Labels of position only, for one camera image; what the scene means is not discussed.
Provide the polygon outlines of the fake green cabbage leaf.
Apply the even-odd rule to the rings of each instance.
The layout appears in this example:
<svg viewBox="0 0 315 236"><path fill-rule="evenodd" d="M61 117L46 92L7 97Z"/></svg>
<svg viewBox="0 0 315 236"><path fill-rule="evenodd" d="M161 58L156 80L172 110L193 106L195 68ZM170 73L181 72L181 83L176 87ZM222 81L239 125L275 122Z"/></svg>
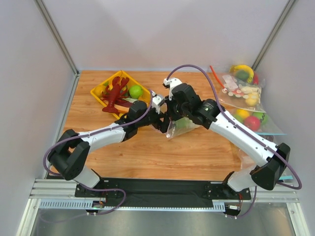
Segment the fake green cabbage leaf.
<svg viewBox="0 0 315 236"><path fill-rule="evenodd" d="M199 125L193 123L189 118L181 118L175 122L175 126L178 129L195 129Z"/></svg>

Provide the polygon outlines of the clear zip top bag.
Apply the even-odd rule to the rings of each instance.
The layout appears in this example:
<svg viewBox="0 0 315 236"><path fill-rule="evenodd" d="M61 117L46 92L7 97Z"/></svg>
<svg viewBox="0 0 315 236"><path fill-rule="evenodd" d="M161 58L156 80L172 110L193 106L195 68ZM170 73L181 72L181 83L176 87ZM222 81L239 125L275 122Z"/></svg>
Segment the clear zip top bag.
<svg viewBox="0 0 315 236"><path fill-rule="evenodd" d="M176 136L188 133L198 128L199 125L193 123L188 118L181 118L176 121L170 121L169 127L166 132L167 138L174 138Z"/></svg>

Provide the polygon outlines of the green fake apple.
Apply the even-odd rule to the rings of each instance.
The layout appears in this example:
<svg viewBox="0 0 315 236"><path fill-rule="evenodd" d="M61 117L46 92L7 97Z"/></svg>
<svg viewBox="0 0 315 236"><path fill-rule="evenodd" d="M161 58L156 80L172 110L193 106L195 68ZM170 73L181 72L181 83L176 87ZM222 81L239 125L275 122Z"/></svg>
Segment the green fake apple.
<svg viewBox="0 0 315 236"><path fill-rule="evenodd" d="M133 99L138 99L143 94L142 87L139 85L133 85L128 92L130 97Z"/></svg>

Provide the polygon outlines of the red fake lobster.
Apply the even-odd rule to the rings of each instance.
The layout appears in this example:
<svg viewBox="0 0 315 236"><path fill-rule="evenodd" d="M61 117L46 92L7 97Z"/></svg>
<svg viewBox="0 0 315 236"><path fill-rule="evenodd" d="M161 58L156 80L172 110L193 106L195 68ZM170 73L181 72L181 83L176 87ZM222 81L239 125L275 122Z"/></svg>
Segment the red fake lobster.
<svg viewBox="0 0 315 236"><path fill-rule="evenodd" d="M103 112L117 113L117 109L114 105L117 101L122 102L122 100L126 98L127 90L122 91L122 89L128 82L128 77L117 76L112 80L112 89L109 90L109 86L106 87L106 94L103 94L102 100L108 101L108 104L102 109Z"/></svg>

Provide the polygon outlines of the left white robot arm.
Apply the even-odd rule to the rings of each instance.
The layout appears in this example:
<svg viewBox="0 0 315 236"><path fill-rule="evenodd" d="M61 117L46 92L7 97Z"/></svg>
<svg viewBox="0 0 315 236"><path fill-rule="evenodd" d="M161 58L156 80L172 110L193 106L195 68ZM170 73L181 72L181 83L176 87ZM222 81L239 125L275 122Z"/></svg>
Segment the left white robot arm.
<svg viewBox="0 0 315 236"><path fill-rule="evenodd" d="M74 180L83 187L102 189L101 177L86 166L88 155L107 145L121 143L137 134L140 127L152 125L164 133L168 128L164 100L155 97L148 108L145 102L135 101L129 111L107 127L89 132L65 131L47 155L49 163L65 180Z"/></svg>

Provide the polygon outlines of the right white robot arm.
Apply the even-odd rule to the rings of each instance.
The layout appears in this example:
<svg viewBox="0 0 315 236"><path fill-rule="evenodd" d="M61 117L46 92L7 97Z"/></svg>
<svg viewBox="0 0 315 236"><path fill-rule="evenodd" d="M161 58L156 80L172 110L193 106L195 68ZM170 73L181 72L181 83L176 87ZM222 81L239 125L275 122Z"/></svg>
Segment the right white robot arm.
<svg viewBox="0 0 315 236"><path fill-rule="evenodd" d="M235 192L253 186L274 189L285 170L283 161L289 158L290 147L287 144L277 145L257 135L215 100L201 100L192 86L178 79L165 81L163 85L169 89L165 102L172 121L188 118L194 124L228 139L255 163L251 168L230 173L225 178L229 188Z"/></svg>

